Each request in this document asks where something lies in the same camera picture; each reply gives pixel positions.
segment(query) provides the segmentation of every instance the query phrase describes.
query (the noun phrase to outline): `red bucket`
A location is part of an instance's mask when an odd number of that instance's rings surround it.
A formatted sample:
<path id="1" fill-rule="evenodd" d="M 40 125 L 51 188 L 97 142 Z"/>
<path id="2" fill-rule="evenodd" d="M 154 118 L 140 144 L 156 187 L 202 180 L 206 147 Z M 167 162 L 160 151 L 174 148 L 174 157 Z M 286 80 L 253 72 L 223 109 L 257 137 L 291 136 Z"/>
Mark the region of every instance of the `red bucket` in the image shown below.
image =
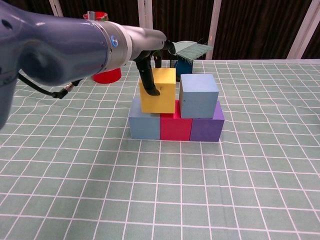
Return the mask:
<path id="1" fill-rule="evenodd" d="M 88 19 L 88 13 L 83 14 L 83 18 Z M 96 11 L 95 20 L 100 22 L 108 21 L 108 14 L 104 11 Z M 121 68 L 117 68 L 111 71 L 95 74 L 93 75 L 93 80 L 98 84 L 111 84 L 118 81 L 121 76 Z"/>

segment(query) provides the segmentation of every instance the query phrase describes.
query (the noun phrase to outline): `foam block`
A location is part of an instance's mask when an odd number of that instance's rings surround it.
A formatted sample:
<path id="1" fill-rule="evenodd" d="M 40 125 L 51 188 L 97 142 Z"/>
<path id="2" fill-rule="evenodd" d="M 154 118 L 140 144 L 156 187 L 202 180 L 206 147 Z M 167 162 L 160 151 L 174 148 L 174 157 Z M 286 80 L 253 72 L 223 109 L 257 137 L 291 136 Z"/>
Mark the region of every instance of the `foam block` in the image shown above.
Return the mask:
<path id="1" fill-rule="evenodd" d="M 176 100 L 176 69 L 153 68 L 154 84 L 160 91 L 159 96 L 147 94 L 141 79 L 139 80 L 141 111 L 143 113 L 173 114 Z"/>
<path id="2" fill-rule="evenodd" d="M 132 100 L 128 121 L 132 139 L 160 139 L 160 114 L 141 112 L 139 97 Z"/>
<path id="3" fill-rule="evenodd" d="M 179 100 L 175 100 L 174 113 L 160 114 L 160 139 L 168 141 L 189 141 L 192 119 L 182 119 Z"/>
<path id="4" fill-rule="evenodd" d="M 181 74 L 179 101 L 181 118 L 212 119 L 219 95 L 212 74 Z"/>
<path id="5" fill-rule="evenodd" d="M 192 142 L 219 142 L 225 123 L 224 113 L 220 102 L 217 101 L 213 118 L 193 119 L 190 141 Z"/>

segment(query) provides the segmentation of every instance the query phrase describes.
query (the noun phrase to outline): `table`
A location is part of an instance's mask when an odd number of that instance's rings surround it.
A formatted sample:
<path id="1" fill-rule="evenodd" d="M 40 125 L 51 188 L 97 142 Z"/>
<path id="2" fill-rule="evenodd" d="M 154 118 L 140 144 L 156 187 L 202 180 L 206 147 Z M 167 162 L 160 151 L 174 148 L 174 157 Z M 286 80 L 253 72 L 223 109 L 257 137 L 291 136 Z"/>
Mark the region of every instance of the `table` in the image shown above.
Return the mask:
<path id="1" fill-rule="evenodd" d="M 18 82 L 0 132 L 0 239 L 320 239 L 320 61 L 193 72 L 219 87 L 220 142 L 131 139 L 132 62 L 61 100 Z"/>

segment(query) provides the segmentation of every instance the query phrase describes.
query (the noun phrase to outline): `blue cube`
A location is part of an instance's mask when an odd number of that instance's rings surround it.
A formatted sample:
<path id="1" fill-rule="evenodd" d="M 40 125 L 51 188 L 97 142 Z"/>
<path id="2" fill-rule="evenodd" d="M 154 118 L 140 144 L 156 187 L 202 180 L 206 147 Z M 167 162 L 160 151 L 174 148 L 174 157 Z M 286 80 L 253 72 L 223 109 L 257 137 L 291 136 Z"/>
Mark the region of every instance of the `blue cube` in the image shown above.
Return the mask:
<path id="1" fill-rule="evenodd" d="M 142 112 L 140 97 L 133 98 L 128 121 L 132 139 L 160 139 L 160 114 Z"/>
<path id="2" fill-rule="evenodd" d="M 212 119 L 219 89 L 212 74 L 181 74 L 179 102 L 181 118 Z"/>

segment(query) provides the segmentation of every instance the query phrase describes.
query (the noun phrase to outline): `black cable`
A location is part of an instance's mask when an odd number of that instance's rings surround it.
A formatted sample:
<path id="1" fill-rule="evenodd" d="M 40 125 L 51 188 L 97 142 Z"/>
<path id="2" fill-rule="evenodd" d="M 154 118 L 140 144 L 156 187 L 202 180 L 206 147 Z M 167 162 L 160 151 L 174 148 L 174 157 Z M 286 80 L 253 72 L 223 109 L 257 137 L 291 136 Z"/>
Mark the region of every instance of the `black cable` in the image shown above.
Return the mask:
<path id="1" fill-rule="evenodd" d="M 47 90 L 39 87 L 38 85 L 34 84 L 32 81 L 30 81 L 29 79 L 27 79 L 26 77 L 24 77 L 20 73 L 19 73 L 18 79 L 21 80 L 22 82 L 24 82 L 25 84 L 27 84 L 28 86 L 30 86 L 31 88 L 37 90 L 38 92 L 45 94 L 45 95 L 48 95 L 48 96 L 51 96 L 55 99 L 63 99 L 72 90 L 72 88 L 78 86 L 80 81 L 82 80 L 82 79 L 79 79 L 76 81 L 72 81 L 67 86 L 65 86 L 63 89 L 61 89 L 60 91 L 50 92 L 50 91 L 47 91 Z"/>

